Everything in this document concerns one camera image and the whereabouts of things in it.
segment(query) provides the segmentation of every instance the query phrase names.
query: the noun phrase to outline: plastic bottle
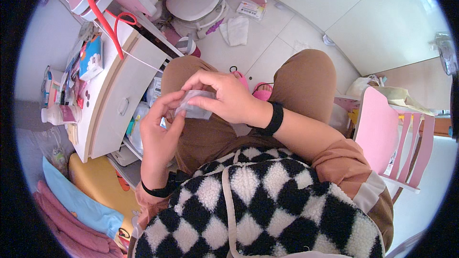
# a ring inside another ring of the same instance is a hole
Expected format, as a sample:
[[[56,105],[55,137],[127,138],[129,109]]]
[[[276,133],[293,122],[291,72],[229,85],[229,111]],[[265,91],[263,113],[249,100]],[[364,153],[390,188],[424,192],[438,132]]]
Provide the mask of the plastic bottle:
[[[53,105],[41,109],[41,121],[53,125],[79,123],[81,122],[81,109],[79,106]]]

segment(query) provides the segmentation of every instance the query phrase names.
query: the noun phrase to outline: brown pants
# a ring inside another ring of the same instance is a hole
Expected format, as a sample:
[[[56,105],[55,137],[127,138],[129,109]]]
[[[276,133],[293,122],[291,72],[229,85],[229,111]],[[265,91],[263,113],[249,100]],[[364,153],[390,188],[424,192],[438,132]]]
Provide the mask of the brown pants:
[[[217,70],[194,56],[172,60],[164,70],[162,93],[181,89],[188,78],[198,70]],[[331,59],[322,51],[303,50],[292,56],[274,75],[270,102],[279,102],[284,108],[328,123],[336,89],[336,72]],[[212,114],[208,121],[185,119],[175,158],[179,169],[192,174],[204,163],[220,158],[241,146],[284,147],[273,137],[249,135],[237,137],[233,127]]]

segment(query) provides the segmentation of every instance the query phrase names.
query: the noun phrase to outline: pink chair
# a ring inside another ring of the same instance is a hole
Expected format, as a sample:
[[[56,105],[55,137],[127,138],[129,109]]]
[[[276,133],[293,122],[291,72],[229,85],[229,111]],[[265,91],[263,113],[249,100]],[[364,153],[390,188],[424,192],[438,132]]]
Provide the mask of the pink chair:
[[[371,168],[383,179],[419,193],[419,182],[426,169],[432,154],[433,148],[433,129],[435,118],[424,115],[409,108],[389,105],[384,95],[372,87],[366,88],[362,92],[362,97],[352,98],[348,96],[335,97],[334,103],[341,106],[348,112],[359,109],[356,129],[353,140],[358,143],[368,160]],[[403,123],[397,155],[393,163],[390,175],[384,175],[390,158],[399,140],[399,115],[403,114]],[[424,131],[419,153],[413,167],[411,178],[407,181],[410,163],[413,156],[413,149],[416,141],[416,134],[419,132],[421,116],[424,116]],[[413,138],[408,157],[400,170],[400,158],[405,144],[406,134],[413,122]]]

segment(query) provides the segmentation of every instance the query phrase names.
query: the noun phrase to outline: checkered sherpa vest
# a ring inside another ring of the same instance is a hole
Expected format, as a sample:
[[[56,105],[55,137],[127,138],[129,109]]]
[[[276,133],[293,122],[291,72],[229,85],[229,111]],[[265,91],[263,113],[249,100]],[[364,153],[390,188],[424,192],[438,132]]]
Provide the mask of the checkered sherpa vest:
[[[203,165],[149,222],[135,257],[383,257],[376,224],[300,160],[287,149],[247,147]]]

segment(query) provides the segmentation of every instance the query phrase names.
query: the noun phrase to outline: pink slipper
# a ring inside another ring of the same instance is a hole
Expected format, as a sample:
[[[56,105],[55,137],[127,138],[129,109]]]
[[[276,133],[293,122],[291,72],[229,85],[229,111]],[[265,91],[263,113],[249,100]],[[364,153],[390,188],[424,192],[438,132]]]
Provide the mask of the pink slipper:
[[[241,82],[244,87],[247,89],[247,91],[249,90],[249,84],[247,83],[247,79],[246,77],[244,76],[243,73],[239,72],[239,71],[234,71],[234,72],[231,72],[232,74],[236,73],[236,74],[239,74],[240,78],[239,79],[239,82]]]
[[[269,97],[271,96],[271,93],[273,92],[273,88],[271,87],[271,85],[268,85],[269,88],[271,89],[270,91],[267,91],[267,90],[259,90],[258,87],[260,87],[262,84],[266,84],[266,83],[264,83],[264,82],[258,83],[258,84],[255,86],[252,95],[253,95],[255,98],[257,98],[258,100],[267,101],[267,100],[269,100]]]

